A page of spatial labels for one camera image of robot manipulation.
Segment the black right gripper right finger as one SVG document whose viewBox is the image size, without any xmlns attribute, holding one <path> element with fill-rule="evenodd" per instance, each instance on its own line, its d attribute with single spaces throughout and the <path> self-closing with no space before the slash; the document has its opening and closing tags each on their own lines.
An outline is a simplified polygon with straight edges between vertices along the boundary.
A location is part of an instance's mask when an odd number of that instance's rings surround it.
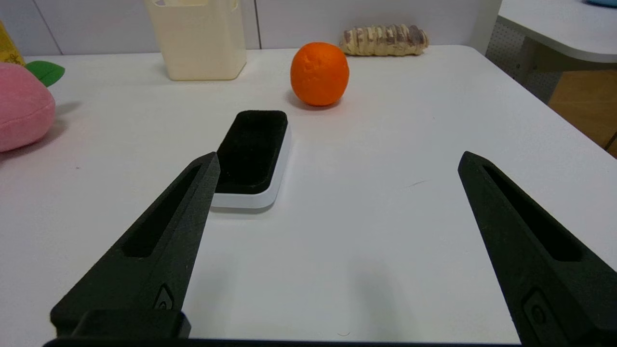
<svg viewBox="0 0 617 347">
<path fill-rule="evenodd" d="M 614 347 L 616 272 L 491 161 L 458 175 L 521 343 Z"/>
</svg>

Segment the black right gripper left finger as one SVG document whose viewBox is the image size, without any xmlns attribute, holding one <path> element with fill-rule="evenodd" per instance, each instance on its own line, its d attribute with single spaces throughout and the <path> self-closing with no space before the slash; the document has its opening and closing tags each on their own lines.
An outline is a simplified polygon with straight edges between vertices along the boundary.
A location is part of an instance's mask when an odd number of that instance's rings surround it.
<svg viewBox="0 0 617 347">
<path fill-rule="evenodd" d="M 218 177 L 196 158 L 50 313 L 58 338 L 187 338 L 182 307 Z"/>
</svg>

